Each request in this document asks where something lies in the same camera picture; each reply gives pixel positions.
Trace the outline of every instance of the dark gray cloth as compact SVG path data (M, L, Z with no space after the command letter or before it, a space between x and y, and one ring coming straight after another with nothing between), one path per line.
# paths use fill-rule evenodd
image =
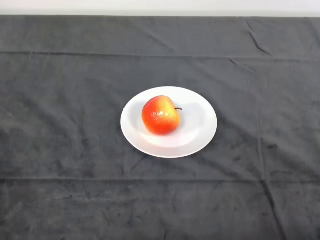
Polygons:
M0 17L0 240L319 240L320 19ZM122 134L178 86L218 117L161 159Z

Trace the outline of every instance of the apple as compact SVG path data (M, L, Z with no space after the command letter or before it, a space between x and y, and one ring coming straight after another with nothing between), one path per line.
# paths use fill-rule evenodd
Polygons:
M167 135L179 127L181 118L174 102L168 96L156 96L143 107L142 120L150 133Z

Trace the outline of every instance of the plate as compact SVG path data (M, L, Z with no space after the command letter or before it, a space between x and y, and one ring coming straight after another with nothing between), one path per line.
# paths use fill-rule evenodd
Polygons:
M145 104L156 96L168 96L180 111L181 123L169 135L150 133L142 120ZM207 146L216 134L217 115L211 104L194 91L174 86L156 87L132 98L121 114L121 129L136 149L159 158L181 158Z

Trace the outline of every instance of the white wall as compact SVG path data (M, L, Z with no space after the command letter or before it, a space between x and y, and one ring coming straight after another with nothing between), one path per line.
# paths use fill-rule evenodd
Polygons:
M0 0L0 14L320 17L320 0Z

